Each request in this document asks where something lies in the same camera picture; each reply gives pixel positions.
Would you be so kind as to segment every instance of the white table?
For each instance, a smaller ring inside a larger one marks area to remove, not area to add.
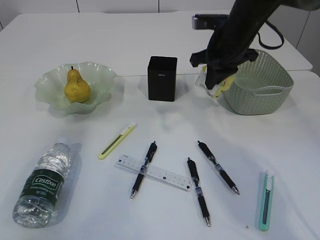
[[[35,101],[30,74],[0,72],[0,239],[2,240],[317,240],[320,238],[320,80],[309,71],[295,81],[285,103],[269,115],[241,116],[213,104],[195,75],[177,76],[175,102],[147,99],[145,76],[118,77],[113,97],[88,115],[64,116]],[[137,128],[105,160],[97,155],[131,121]],[[58,224],[26,229],[12,208],[38,158],[59,136],[81,145],[80,159],[59,199]],[[237,184],[234,195],[202,153],[204,141]],[[114,166],[127,154],[142,159],[152,141],[155,166],[187,177],[197,164],[212,227],[191,192],[145,179],[130,199],[136,175]],[[270,230],[256,229],[262,172],[275,171]]]
[[[191,66],[190,56],[207,47],[213,31],[193,30],[192,16],[228,12],[22,14],[0,33],[0,72],[24,68],[37,78],[64,63],[91,61],[119,76],[144,76],[150,56],[171,56],[178,57],[177,74],[197,74],[200,69]],[[267,45],[281,43],[266,25],[260,33]],[[252,47],[263,49],[257,38]],[[287,41],[267,52],[288,71],[312,69]]]

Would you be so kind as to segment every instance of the pear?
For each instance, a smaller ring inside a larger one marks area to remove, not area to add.
[[[71,66],[71,70],[68,72],[67,80],[68,82],[65,85],[64,93],[71,103],[83,103],[91,97],[89,84],[73,66]]]

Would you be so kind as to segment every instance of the basket handle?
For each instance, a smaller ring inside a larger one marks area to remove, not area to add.
[[[272,93],[272,94],[259,94],[259,92],[265,91],[265,90],[273,90],[273,89],[277,89],[277,90],[281,90],[281,92],[278,93]],[[266,96],[266,95],[279,95],[282,94],[284,90],[286,90],[286,87],[283,86],[263,86],[263,87],[259,87],[255,90],[252,90],[253,95],[255,96]]]

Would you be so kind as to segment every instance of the pen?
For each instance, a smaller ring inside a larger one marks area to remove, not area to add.
[[[135,122],[131,122],[120,134],[99,154],[99,159],[105,159],[118,145],[122,142],[129,133],[136,127]]]
[[[207,205],[206,205],[206,201],[205,201],[204,195],[202,193],[202,189],[200,187],[200,179],[199,179],[199,175],[198,175],[198,172],[197,172],[196,163],[194,161],[192,161],[190,159],[190,157],[188,157],[187,163],[188,163],[188,167],[189,167],[191,178],[192,178],[192,180],[194,182],[194,185],[195,185],[196,195],[198,197],[198,202],[199,202],[199,205],[200,205],[202,216],[203,216],[206,224],[209,227],[211,227],[210,214],[209,214],[209,211],[208,211],[208,208],[207,208]]]
[[[157,150],[157,145],[156,142],[154,141],[153,143],[151,143],[149,150],[144,158],[144,164],[142,165],[141,169],[140,169],[140,173],[138,174],[138,176],[136,177],[135,183],[132,187],[132,191],[131,191],[131,198],[133,199],[134,196],[137,194],[139,187],[142,183],[142,180],[144,179],[144,174],[147,172],[147,165],[148,163],[151,162],[152,158],[154,157],[154,154]]]
[[[198,145],[202,152],[206,155],[206,157],[211,161],[215,167],[215,169],[219,172],[220,176],[223,178],[223,180],[228,184],[228,186],[231,188],[232,191],[234,191],[236,194],[240,195],[240,192],[236,186],[236,184],[231,180],[231,178],[228,176],[226,171],[222,168],[222,166],[217,162],[215,156],[212,154],[212,152],[209,150],[208,146],[204,142],[198,141]]]
[[[270,171],[266,171],[264,177],[263,195],[259,218],[259,228],[261,229],[261,231],[267,231],[269,229],[274,186],[275,176]]]

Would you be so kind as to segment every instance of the pen tip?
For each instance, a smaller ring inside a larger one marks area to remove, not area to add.
[[[236,188],[235,186],[232,187],[232,190],[233,190],[236,194],[240,195],[240,192],[239,192],[238,188]]]
[[[208,227],[211,227],[210,217],[206,216],[205,221],[206,221],[206,224],[208,225]]]
[[[136,190],[132,190],[132,192],[131,192],[131,199],[133,199],[133,198],[134,198],[134,196],[136,195],[136,193],[137,193],[137,191],[136,191]]]

